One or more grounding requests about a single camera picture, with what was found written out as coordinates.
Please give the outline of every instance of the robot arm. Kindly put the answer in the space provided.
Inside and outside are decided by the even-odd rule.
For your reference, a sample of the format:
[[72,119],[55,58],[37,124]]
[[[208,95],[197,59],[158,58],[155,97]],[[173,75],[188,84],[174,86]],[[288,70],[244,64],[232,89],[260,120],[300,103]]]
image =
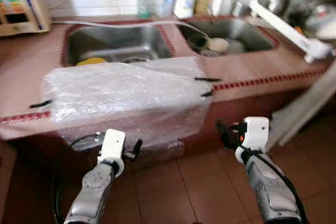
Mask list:
[[265,152],[268,119],[248,117],[230,129],[235,140],[220,121],[216,125],[224,147],[234,148],[236,158],[245,164],[249,184],[266,224],[306,224],[306,214],[295,188]]
[[142,141],[139,140],[133,153],[123,153],[125,133],[108,129],[98,156],[97,166],[85,174],[82,189],[73,202],[64,224],[99,224],[104,211],[104,202],[110,194],[113,180],[124,170],[123,156],[135,159]]

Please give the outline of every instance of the sink basin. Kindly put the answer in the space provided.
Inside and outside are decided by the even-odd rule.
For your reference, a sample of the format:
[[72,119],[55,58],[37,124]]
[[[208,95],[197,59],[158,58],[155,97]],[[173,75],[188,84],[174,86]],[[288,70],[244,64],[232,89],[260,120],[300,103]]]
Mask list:
[[[187,23],[205,32],[210,38],[226,39],[230,44],[226,54],[256,52],[274,48],[273,43],[261,31],[242,19],[194,20]],[[178,28],[186,40],[199,34],[189,27],[179,26]]]
[[169,58],[170,50],[154,26],[84,27],[69,36],[68,66],[92,57],[107,62],[141,62]]

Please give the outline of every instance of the bubble wrap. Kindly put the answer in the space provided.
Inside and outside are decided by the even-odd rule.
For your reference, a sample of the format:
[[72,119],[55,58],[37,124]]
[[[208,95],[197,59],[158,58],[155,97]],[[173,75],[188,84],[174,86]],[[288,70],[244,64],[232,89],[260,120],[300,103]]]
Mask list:
[[[45,76],[51,121],[69,142],[109,128],[127,133],[127,146],[167,143],[197,133],[211,91],[196,57],[149,62],[101,63],[55,69]],[[82,150],[95,145],[83,141]]]

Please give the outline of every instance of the countertop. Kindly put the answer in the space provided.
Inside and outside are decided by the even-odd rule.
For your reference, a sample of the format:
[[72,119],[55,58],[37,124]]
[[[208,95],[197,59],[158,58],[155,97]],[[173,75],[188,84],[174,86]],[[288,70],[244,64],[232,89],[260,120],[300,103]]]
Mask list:
[[[93,22],[131,20],[130,17],[82,18]],[[41,102],[42,80],[49,71],[62,66],[65,33],[72,25],[53,25],[45,34],[29,34],[0,39],[0,139],[10,140],[56,130],[48,111],[30,109]],[[173,57],[196,56],[214,82],[213,102],[306,88],[325,72],[332,60],[308,64],[305,53],[269,28],[260,29],[276,47],[209,58],[192,51],[175,25],[162,25]]]

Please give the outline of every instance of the white plastic bracket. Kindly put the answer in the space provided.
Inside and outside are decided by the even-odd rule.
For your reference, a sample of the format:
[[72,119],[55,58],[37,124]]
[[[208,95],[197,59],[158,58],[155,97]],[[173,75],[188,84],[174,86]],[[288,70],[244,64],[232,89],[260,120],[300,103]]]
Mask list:
[[[247,123],[247,130],[244,135],[242,146],[250,148],[251,150],[261,150],[265,152],[265,146],[268,141],[269,120],[261,116],[249,116],[244,118]],[[241,154],[244,149],[238,147],[236,149],[236,158],[243,163]]]
[[111,163],[116,162],[119,170],[116,177],[119,177],[124,171],[125,165],[122,160],[122,151],[125,143],[125,133],[113,129],[108,129],[105,133],[103,145],[101,147],[101,154],[98,156],[98,164],[103,160]]

